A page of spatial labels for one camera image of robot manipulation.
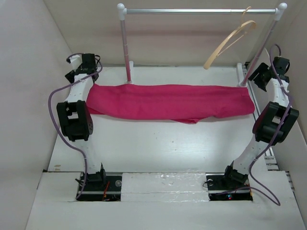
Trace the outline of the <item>beige wooden clothes hanger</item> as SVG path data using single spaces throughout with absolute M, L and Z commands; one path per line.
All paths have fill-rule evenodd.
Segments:
M 237 43 L 240 39 L 246 36 L 248 33 L 254 31 L 257 27 L 257 23 L 254 20 L 244 20 L 245 15 L 252 7 L 248 6 L 242 13 L 240 18 L 239 26 L 232 31 L 220 44 L 219 46 L 211 53 L 206 62 L 203 65 L 205 70 L 209 69 L 212 63 L 226 50 L 231 46 Z

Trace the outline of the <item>pink trousers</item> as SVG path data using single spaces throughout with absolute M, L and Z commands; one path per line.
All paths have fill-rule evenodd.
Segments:
M 208 117 L 249 115 L 255 106 L 247 88 L 197 85 L 93 85 L 91 114 L 130 120 L 173 120 L 195 124 Z

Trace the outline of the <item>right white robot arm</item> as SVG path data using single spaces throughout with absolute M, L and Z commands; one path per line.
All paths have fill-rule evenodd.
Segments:
M 299 111 L 292 108 L 287 90 L 290 81 L 286 73 L 289 68 L 290 61 L 277 56 L 270 65 L 261 63 L 250 75 L 249 80 L 267 92 L 270 101 L 253 126 L 251 141 L 243 153 L 227 166 L 222 176 L 224 187 L 230 190 L 243 187 L 258 158 L 271 146 L 282 143 L 298 119 Z

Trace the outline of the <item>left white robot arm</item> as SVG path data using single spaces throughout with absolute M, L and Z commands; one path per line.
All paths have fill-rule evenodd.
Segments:
M 76 181 L 81 191 L 98 191 L 107 186 L 106 172 L 90 149 L 90 136 L 94 131 L 86 100 L 90 89 L 99 77 L 100 56 L 92 53 L 79 53 L 69 56 L 66 61 L 72 70 L 65 75 L 71 84 L 70 92 L 64 102 L 58 103 L 56 110 L 59 125 L 69 144 L 85 157 L 84 173 Z

